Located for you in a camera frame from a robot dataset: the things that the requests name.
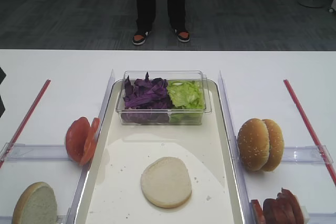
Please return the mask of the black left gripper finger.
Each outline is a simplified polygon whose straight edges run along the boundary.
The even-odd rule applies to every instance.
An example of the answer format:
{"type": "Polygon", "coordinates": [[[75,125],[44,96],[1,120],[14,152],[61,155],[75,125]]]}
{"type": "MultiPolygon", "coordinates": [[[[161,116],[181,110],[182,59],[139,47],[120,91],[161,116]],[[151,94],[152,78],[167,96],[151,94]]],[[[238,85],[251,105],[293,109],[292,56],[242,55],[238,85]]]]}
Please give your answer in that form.
{"type": "Polygon", "coordinates": [[[6,73],[4,72],[4,70],[0,67],[0,84],[4,81],[6,77],[6,73]]]}

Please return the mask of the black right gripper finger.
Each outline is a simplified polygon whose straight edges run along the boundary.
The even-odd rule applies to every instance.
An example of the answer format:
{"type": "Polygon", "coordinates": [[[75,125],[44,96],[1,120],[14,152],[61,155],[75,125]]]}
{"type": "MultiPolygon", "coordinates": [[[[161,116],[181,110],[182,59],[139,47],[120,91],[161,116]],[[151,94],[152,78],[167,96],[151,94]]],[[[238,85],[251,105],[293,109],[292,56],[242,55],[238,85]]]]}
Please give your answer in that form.
{"type": "Polygon", "coordinates": [[[4,106],[2,98],[0,97],[0,118],[2,117],[4,112],[5,112],[5,106],[4,106]]]}

